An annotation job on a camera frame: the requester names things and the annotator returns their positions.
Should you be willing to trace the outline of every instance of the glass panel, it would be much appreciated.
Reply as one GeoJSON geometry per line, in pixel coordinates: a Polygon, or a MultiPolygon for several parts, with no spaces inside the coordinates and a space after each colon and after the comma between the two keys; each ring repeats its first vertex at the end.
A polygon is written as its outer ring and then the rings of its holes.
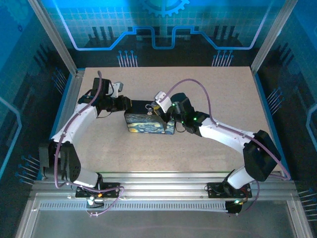
{"type": "MultiPolygon", "coordinates": [[[[317,190],[316,9],[316,1],[298,1],[258,72],[268,107],[276,108],[272,119],[301,196],[317,190]]],[[[313,197],[302,198],[309,220],[316,219],[313,197]]],[[[311,224],[317,231],[316,220],[311,224]]]]}
{"type": "Polygon", "coordinates": [[[249,66],[284,1],[43,3],[78,67],[249,66]]]}
{"type": "Polygon", "coordinates": [[[0,230],[14,237],[69,73],[27,1],[0,1],[0,16],[0,230]]]}

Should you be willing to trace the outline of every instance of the box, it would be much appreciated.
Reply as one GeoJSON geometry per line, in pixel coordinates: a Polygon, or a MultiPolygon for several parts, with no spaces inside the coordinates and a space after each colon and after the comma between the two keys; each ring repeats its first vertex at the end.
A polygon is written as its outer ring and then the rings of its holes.
{"type": "Polygon", "coordinates": [[[175,122],[165,123],[154,111],[149,112],[152,101],[132,100],[132,108],[124,113],[129,132],[173,135],[175,122]]]}

